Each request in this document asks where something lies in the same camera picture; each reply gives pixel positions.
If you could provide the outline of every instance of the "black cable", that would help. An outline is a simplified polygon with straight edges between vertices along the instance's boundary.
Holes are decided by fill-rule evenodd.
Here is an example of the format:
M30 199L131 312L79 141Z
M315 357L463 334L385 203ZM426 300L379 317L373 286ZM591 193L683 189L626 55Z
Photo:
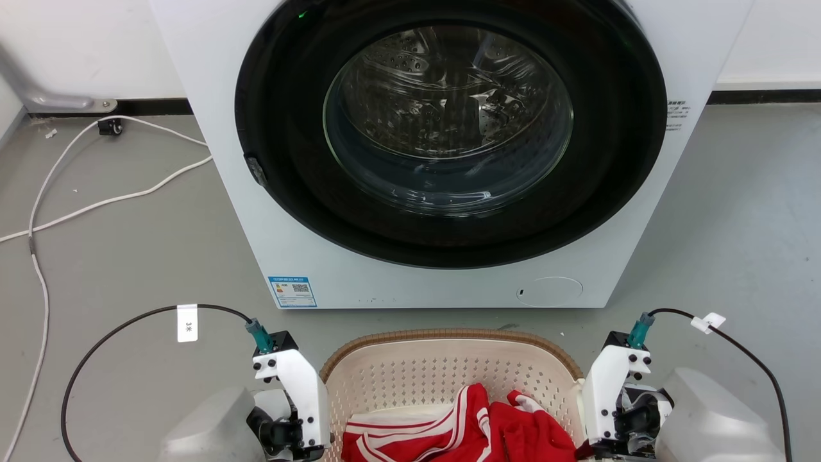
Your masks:
M673 308L659 308L651 311L648 314L650 316L655 316L656 313L674 313L677 315L682 315L684 317L689 317L690 319L693 319L695 317L688 312L683 312L682 310L676 310ZM786 457L787 462L792 462L792 444L790 443L790 423L787 421L787 405L784 403L784 394L781 392L781 386L778 385L778 380L776 380L775 375L772 371L769 370L769 367L764 366L764 363L762 363L757 356L752 354L752 352L745 348L744 345L738 343L730 335L721 332L713 326L709 326L709 329L715 332L716 334L719 334L726 341L730 342L731 344L733 344L733 346L741 350L742 353L746 354L747 357L752 359L753 363L756 363L759 367L761 367L761 370L763 370L764 373L767 374L767 377L769 377L770 381L773 383L773 389L775 389L775 395L776 398L778 398L778 411L781 413L781 425L784 430L784 456Z
M211 310L219 310L221 312L229 312L233 315L237 315L245 320L245 323L250 324L253 322L251 318L248 316L238 312L237 310L232 310L231 308L220 307L219 305L204 305L204 304L197 304L197 308L207 308ZM145 319L148 316L152 316L161 312L171 312L177 309L177 305L173 305L170 307L162 307L157 308L156 310L152 310L150 312L145 312L137 317L131 318L130 320L123 322L120 324L116 329L108 332L102 339L99 340L93 347L89 350L88 353L85 354L80 364L77 364L77 369L74 370L74 373L71 374L71 379L68 381L68 385L66 386L66 394L62 397L62 409L60 410L60 433L62 434L62 444L66 446L66 450L68 451L68 455L71 456L71 459L75 462L83 462L80 457L74 452L74 448L71 447L71 442L68 441L68 431L66 430L66 411L68 410L68 398L71 395L71 388L74 386L74 381L77 380L77 376L80 375L80 370L83 368L86 362L88 362L91 355L97 351L100 346L102 346L106 340L112 338L117 332L120 330L125 329L126 327L134 324L135 322Z

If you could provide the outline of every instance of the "blue label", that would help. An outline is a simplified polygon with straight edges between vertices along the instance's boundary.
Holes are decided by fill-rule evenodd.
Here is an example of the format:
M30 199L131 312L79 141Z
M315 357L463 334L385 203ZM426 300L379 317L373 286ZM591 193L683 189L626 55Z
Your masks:
M269 276L268 282L280 308L316 308L308 278Z

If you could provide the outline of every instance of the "front-loading washing machine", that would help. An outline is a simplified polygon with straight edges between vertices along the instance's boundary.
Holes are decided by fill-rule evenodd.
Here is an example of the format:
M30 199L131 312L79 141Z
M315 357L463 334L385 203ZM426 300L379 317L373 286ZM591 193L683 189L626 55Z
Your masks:
M153 9L280 308L603 307L751 3Z

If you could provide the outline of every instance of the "concrete floor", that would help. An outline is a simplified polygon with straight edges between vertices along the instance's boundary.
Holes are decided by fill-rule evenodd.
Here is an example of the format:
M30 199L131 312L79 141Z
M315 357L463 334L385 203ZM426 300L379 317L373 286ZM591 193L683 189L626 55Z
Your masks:
M200 137L192 117L150 120ZM25 227L45 174L88 122L29 122L0 151L0 236ZM46 139L52 128L57 135ZM811 384L821 380L819 146L819 105L708 108L609 306L600 310L278 311L217 171L207 164L153 195L37 234L52 332L13 460L69 460L59 408L83 354L137 314L193 302L234 307L269 330L288 329L316 367L361 335L504 327L552 340L586 370L606 334L629 330L642 311L721 312L728 318L724 330L780 378L796 460L816 460L821 400ZM44 199L39 223L145 189L207 155L133 123L117 139L89 135L74 152ZM41 297L25 239L0 244L3 450L38 353ZM241 322L220 312L203 312L200 319L196 343L176 342L172 314L153 316L118 334L87 363L68 409L68 431L83 460L153 460L163 435L202 399L225 386L259 386ZM772 388L746 357L672 315L660 315L648 342L655 361L646 382L660 385L673 367L698 368L762 414L781 444Z

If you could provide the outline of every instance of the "red clothing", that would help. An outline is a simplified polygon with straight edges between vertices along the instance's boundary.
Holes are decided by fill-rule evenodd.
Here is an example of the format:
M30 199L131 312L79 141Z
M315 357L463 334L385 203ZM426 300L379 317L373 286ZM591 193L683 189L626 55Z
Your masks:
M510 404L488 403L481 384L459 391L436 415L358 414L342 436L346 462L573 462L564 429L532 398L512 391Z

